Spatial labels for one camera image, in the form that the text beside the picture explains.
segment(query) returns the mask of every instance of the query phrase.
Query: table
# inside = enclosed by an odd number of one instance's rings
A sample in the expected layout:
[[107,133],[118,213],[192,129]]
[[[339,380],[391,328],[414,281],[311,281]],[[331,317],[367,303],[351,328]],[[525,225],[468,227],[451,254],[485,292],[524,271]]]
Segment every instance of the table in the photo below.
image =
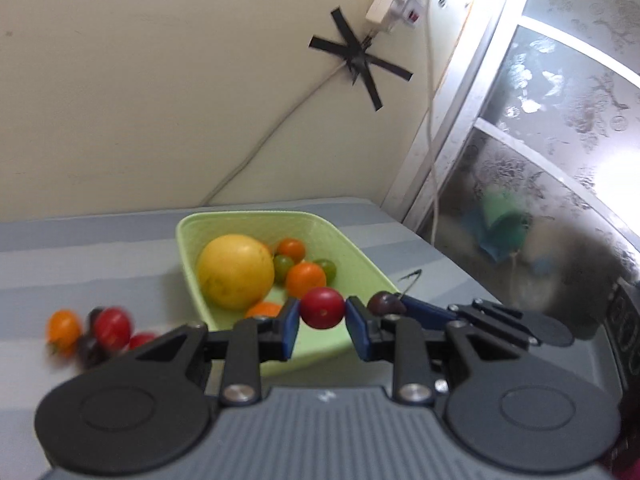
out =
[[[317,214],[349,237],[398,287],[422,269],[412,295],[438,306],[493,298],[448,258],[375,204],[356,198],[302,200],[206,210],[281,209]],[[0,478],[35,480],[48,468],[33,412],[73,365],[46,355],[49,316],[68,307],[85,316],[120,304],[137,326],[167,330],[196,319],[175,243],[175,226],[195,210],[169,210],[0,224]],[[390,383],[390,365],[364,364],[353,351],[272,384],[347,386]],[[216,389],[212,377],[209,390]]]

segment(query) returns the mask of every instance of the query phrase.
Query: yellow fruit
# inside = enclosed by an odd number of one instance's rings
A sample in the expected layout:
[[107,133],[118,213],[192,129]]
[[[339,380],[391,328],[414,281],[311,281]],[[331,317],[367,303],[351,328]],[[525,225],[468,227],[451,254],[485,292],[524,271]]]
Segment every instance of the yellow fruit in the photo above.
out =
[[196,275],[204,296],[217,306],[244,310],[271,290],[273,260],[262,242],[245,235],[224,235],[202,250]]

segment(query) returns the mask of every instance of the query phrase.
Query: red tomato held by gripper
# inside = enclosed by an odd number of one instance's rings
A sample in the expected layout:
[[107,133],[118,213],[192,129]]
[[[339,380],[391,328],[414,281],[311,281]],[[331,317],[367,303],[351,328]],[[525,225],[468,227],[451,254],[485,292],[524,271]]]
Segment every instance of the red tomato held by gripper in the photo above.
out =
[[133,323],[123,308],[110,306],[95,319],[95,338],[109,352],[122,350],[131,339],[131,332]]
[[328,286],[312,288],[300,300],[300,317],[311,328],[333,328],[344,317],[344,300],[339,292]]
[[133,350],[134,348],[138,348],[149,341],[153,341],[156,337],[158,336],[153,332],[138,332],[131,338],[131,341],[129,341],[129,350]]

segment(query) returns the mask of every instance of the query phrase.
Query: green basket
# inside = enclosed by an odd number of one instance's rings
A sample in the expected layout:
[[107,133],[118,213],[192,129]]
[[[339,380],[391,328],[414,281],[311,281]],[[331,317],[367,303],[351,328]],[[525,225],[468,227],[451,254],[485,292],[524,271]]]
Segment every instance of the green basket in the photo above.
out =
[[[338,273],[331,286],[344,298],[358,296],[364,303],[376,292],[396,292],[389,279],[345,235],[327,220],[311,213],[291,211],[229,211],[196,213],[184,218],[176,228],[182,270],[200,318],[210,330],[226,330],[241,319],[243,312],[232,312],[207,301],[198,286],[195,267],[205,245],[226,234],[249,235],[270,247],[283,238],[302,240],[305,260],[327,258],[335,262]],[[267,301],[283,304],[286,292],[274,286]],[[340,323],[330,330],[313,330],[300,323],[300,331],[287,363],[264,363],[263,375],[277,374],[305,367],[344,351],[351,344],[349,334]]]

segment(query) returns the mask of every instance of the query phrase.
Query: metal screw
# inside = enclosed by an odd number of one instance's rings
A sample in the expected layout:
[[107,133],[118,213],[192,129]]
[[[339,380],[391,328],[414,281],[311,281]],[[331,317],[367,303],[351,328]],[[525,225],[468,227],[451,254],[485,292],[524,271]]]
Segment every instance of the metal screw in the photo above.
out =
[[453,321],[449,321],[447,324],[453,328],[462,328],[467,325],[464,319],[454,319]]
[[409,383],[402,386],[398,394],[405,402],[424,402],[431,397],[432,392],[424,384]]
[[248,402],[255,397],[255,390],[248,384],[230,384],[222,395],[231,402]]
[[439,394],[444,395],[449,393],[449,383],[447,383],[447,381],[444,379],[437,379],[434,383],[434,386],[436,387],[436,391]]

